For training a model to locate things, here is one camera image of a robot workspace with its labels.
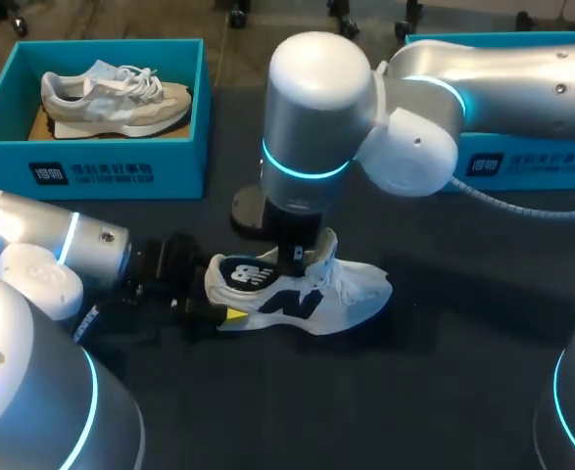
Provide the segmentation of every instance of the yellow tag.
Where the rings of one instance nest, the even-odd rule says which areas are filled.
[[[228,320],[240,320],[248,316],[248,313],[244,311],[235,310],[233,308],[229,308],[226,311],[226,321]]]

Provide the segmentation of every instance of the floor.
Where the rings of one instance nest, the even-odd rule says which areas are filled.
[[[209,70],[219,86],[255,85],[265,80],[275,47],[306,30],[336,31],[326,0],[253,0],[249,27],[227,26],[227,0],[18,0],[28,22],[27,40],[201,37]],[[357,44],[375,66],[398,47],[394,20],[404,6],[391,0],[353,1],[361,34]],[[430,8],[422,32],[511,30],[512,17]],[[17,41],[10,24],[0,22],[0,71]]]

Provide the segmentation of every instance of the teal box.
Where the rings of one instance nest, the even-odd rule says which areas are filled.
[[[471,47],[542,47],[575,44],[575,31],[413,34],[410,44],[435,39]],[[494,168],[473,171],[476,166]],[[464,133],[455,176],[488,191],[575,189],[575,141]],[[447,191],[456,191],[449,185]]]
[[[193,90],[189,137],[28,141],[43,73],[78,75],[98,59]],[[20,42],[0,74],[0,189],[38,200],[202,198],[210,118],[201,39]]]

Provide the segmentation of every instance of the shoelace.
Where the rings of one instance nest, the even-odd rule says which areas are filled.
[[[325,289],[332,286],[339,294],[339,299],[344,306],[351,306],[357,302],[357,299],[352,295],[352,284],[346,281],[343,276],[342,266],[334,260],[331,261],[330,269],[326,272],[326,276],[320,278],[316,284],[318,289]]]
[[[120,71],[125,72],[127,77],[123,83],[128,85],[135,83],[134,86],[121,91],[120,96],[137,96],[143,101],[163,98],[163,86],[161,81],[154,76],[156,70],[140,69],[134,66],[121,66]]]

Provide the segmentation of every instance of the white sneaker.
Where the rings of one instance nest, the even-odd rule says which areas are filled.
[[[218,329],[284,324],[329,335],[378,313],[392,295],[387,273],[370,264],[335,259],[336,250],[335,232],[322,230],[315,250],[305,252],[304,277],[277,274],[277,249],[258,258],[214,256],[205,276],[209,301],[247,313]]]
[[[159,134],[181,121],[191,106],[186,86],[161,83],[155,70],[115,68],[98,61],[78,76],[50,71],[41,79],[41,100],[58,139],[104,133],[127,137]]]

